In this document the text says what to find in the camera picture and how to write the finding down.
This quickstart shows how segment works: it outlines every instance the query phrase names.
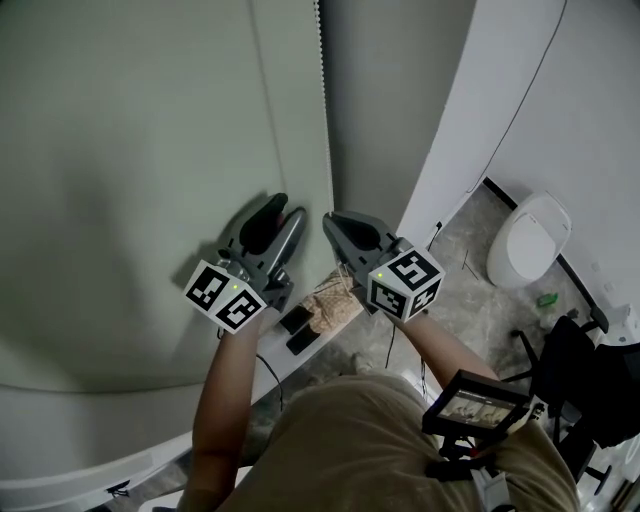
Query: small monitor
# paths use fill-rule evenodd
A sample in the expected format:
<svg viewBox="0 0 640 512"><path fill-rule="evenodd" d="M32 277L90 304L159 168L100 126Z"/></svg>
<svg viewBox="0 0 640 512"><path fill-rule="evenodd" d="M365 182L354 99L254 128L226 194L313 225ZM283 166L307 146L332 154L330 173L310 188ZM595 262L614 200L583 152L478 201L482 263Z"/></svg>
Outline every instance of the small monitor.
<svg viewBox="0 0 640 512"><path fill-rule="evenodd" d="M527 413L529 401L512 384L460 370L422 417L422 431L498 438Z"/></svg>

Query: black cable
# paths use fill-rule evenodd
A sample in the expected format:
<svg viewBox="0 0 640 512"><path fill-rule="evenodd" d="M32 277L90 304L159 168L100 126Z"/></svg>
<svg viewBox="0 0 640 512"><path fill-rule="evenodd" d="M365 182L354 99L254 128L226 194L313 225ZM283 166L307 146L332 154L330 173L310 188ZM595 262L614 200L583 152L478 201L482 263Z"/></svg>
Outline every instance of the black cable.
<svg viewBox="0 0 640 512"><path fill-rule="evenodd" d="M427 399L427 365L424 362L424 359L420 358L420 379L422 380L422 397Z"/></svg>
<svg viewBox="0 0 640 512"><path fill-rule="evenodd" d="M516 109L516 113L513 114L513 117L511 118L511 121L509 122L509 126L507 126L507 129L504 132L504 135L500 139L500 142L498 142L498 145L496 146L495 151L491 155L491 158L489 158L489 162L487 163L485 168L482 170L482 173L480 174L480 177L476 181L475 185L473 185L473 187L471 187L469 190L467 190L467 194L470 194L471 192L473 192L473 189L476 188L478 183L480 183L480 180L482 180L482 178L484 178L484 174L487 172L487 169L491 165L491 162L493 162L493 157L496 156L496 153L498 152L498 150L500 149L500 146L502 145L502 141L504 141L505 137L507 136L507 133L509 133L509 130L511 129L511 125L513 125L514 121L516 120L516 117L518 117L518 113L520 112L520 109L522 108L522 105L524 105L524 100L527 99L527 95L529 94L529 91L531 90L531 86L533 86L533 82L535 81L536 77L538 76L538 72L540 71L540 68L542 67L542 63L544 62L544 59L547 56L547 52L549 51L549 48L551 47L551 43L553 43L553 40L555 39L556 34L558 33L558 29L560 28L560 23L562 22L562 18L564 17L564 11L566 10L566 8L567 8L567 0L564 0L564 5L562 6L562 11L560 11L560 18L558 18L558 24L556 25L556 28L554 29L553 34L551 34L551 39L549 39L549 42L547 43L547 47L544 49L544 52L542 54L542 58L540 59L538 67L536 68L536 71L533 74L533 78L531 79L531 82L529 82L529 85L527 86L527 90L524 92L524 96L522 97L522 101L520 101L520 104L518 105L518 108Z"/></svg>
<svg viewBox="0 0 640 512"><path fill-rule="evenodd" d="M284 409L284 399L283 399L284 392L282 390L282 384L280 383L280 379L276 375L276 372L273 371L273 368L271 368L269 363L267 363L267 360L264 357L262 357L260 354L256 354L256 357L264 363L264 365L267 367L267 370L271 372L271 375L273 375L273 378L276 379L276 382L278 383L278 388L280 388L280 412L282 412L282 410Z"/></svg>
<svg viewBox="0 0 640 512"><path fill-rule="evenodd" d="M436 237L438 236L438 233L440 233L441 229L442 229L442 222L438 222L436 224L436 234L433 235L433 238L431 239L431 242L429 242L429 247L427 247L427 251L431 250L431 246L433 245L433 241L436 239Z"/></svg>
<svg viewBox="0 0 640 512"><path fill-rule="evenodd" d="M391 355L391 348L393 347L393 339L396 337L396 324L393 324L393 331L391 332L391 343L389 343L389 352L387 352L387 362L384 363L384 369L389 366L389 356Z"/></svg>

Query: gray wall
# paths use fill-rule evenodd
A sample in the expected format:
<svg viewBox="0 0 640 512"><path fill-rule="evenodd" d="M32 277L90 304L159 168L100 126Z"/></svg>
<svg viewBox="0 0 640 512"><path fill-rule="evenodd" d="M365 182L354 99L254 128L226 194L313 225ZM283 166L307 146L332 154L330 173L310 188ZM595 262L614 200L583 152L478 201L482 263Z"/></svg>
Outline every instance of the gray wall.
<svg viewBox="0 0 640 512"><path fill-rule="evenodd" d="M474 0L326 0L336 210L400 223L460 60Z"/></svg>

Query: green object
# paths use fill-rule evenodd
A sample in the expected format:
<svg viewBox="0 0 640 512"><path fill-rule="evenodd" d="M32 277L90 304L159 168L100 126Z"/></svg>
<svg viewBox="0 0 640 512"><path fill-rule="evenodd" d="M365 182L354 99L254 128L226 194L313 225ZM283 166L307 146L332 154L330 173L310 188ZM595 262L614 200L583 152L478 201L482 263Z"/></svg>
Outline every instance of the green object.
<svg viewBox="0 0 640 512"><path fill-rule="evenodd" d="M539 308L546 308L547 306L551 306L552 304L555 304L557 300L558 300L557 293L546 293L542 297L538 297L536 304Z"/></svg>

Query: khaki shirt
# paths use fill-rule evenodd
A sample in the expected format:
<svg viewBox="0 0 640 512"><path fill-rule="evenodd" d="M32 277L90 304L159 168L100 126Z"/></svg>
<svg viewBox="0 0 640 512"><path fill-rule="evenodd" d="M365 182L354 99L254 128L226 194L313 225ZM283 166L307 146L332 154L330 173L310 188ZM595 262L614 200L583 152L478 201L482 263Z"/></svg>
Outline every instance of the khaki shirt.
<svg viewBox="0 0 640 512"><path fill-rule="evenodd" d="M392 376L340 377L308 388L224 503L196 491L183 496L180 510L482 510L473 481L425 476L427 464L443 460L435 438L421 432L425 410L415 389ZM571 474L536 422L491 451L519 512L578 510Z"/></svg>

